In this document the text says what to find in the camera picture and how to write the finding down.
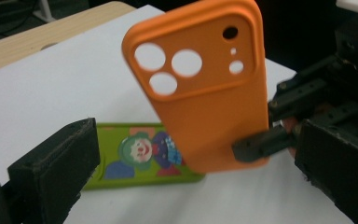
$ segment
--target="clown face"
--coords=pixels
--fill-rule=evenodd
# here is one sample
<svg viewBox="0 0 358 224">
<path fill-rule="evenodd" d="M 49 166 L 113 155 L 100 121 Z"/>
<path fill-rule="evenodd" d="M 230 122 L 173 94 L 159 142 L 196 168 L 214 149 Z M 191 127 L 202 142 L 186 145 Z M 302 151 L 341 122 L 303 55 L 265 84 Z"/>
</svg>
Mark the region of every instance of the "clown face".
<svg viewBox="0 0 358 224">
<path fill-rule="evenodd" d="M 152 153 L 152 144 L 147 138 L 136 139 L 131 146 L 131 156 L 137 162 L 149 161 Z"/>
</svg>

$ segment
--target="wooden surface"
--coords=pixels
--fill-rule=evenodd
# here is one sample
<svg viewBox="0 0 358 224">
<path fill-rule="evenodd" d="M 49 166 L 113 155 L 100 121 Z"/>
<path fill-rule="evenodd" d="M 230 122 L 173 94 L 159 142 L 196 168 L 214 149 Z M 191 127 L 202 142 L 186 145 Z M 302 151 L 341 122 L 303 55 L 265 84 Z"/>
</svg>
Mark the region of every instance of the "wooden surface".
<svg viewBox="0 0 358 224">
<path fill-rule="evenodd" d="M 0 40 L 0 67 L 37 53 L 43 47 L 111 21 L 135 10 L 121 2 L 110 2 L 58 21 Z"/>
</svg>

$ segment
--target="wooden table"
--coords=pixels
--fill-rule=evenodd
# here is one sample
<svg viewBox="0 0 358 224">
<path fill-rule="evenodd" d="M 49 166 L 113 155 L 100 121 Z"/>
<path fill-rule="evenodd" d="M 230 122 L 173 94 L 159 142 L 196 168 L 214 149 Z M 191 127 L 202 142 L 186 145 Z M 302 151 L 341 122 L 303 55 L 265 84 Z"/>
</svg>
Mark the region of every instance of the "wooden table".
<svg viewBox="0 0 358 224">
<path fill-rule="evenodd" d="M 0 40 L 0 67 L 135 10 L 110 2 Z"/>
</svg>

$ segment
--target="clown illustration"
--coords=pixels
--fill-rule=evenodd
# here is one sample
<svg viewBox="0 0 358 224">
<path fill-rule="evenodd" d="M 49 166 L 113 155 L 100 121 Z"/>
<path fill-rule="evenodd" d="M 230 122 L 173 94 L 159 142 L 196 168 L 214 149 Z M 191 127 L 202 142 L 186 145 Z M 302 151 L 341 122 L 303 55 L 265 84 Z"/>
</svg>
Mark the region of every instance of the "clown illustration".
<svg viewBox="0 0 358 224">
<path fill-rule="evenodd" d="M 136 172 L 148 171 L 152 162 L 160 169 L 156 176 L 180 175 L 175 165 L 183 165 L 182 156 L 165 132 L 150 138 L 150 133 L 137 132 L 124 139 L 118 147 L 119 161 L 107 165 L 105 179 L 131 178 Z"/>
</svg>

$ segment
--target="orange phone case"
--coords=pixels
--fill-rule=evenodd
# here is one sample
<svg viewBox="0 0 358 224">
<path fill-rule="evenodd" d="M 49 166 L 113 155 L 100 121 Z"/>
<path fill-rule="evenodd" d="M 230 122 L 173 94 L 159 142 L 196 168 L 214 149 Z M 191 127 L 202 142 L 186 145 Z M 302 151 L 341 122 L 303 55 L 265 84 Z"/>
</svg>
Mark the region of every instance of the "orange phone case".
<svg viewBox="0 0 358 224">
<path fill-rule="evenodd" d="M 122 51 L 194 171 L 265 164 L 231 145 L 268 128 L 262 19 L 253 0 L 199 1 L 135 24 Z"/>
</svg>

